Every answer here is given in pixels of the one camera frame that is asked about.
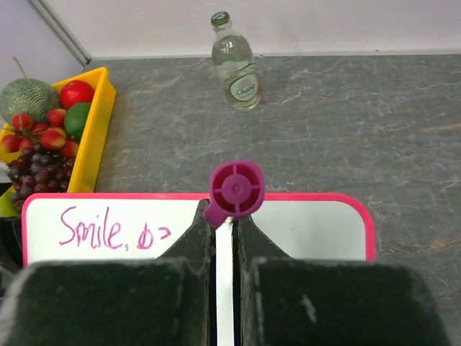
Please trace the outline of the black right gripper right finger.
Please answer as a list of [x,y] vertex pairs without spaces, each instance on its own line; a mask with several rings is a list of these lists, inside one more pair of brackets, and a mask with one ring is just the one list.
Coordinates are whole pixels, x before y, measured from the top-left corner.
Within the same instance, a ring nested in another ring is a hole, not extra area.
[[448,345],[421,275],[401,265],[294,259],[251,217],[232,230],[237,345]]

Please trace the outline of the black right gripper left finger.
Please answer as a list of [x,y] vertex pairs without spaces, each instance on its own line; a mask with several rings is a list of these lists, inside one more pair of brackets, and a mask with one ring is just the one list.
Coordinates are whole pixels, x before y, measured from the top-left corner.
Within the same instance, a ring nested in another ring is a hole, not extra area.
[[215,233],[202,199],[158,259],[30,265],[1,302],[3,345],[214,345]]

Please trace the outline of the magenta whiteboard marker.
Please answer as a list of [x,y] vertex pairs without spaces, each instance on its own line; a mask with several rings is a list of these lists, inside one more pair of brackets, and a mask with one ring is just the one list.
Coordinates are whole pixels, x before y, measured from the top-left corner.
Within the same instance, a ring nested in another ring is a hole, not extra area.
[[240,274],[234,223],[256,212],[264,201],[264,176],[252,161],[231,161],[210,176],[210,204],[203,216],[215,229],[215,310],[218,345],[238,345]]

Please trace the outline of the pink framed whiteboard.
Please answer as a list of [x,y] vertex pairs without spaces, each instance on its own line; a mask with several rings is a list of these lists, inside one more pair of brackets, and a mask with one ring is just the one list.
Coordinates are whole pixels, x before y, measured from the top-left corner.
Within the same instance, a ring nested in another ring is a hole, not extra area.
[[[43,193],[22,208],[23,262],[146,260],[188,234],[205,193]],[[371,215],[331,192],[268,193],[243,236],[295,259],[373,260]]]

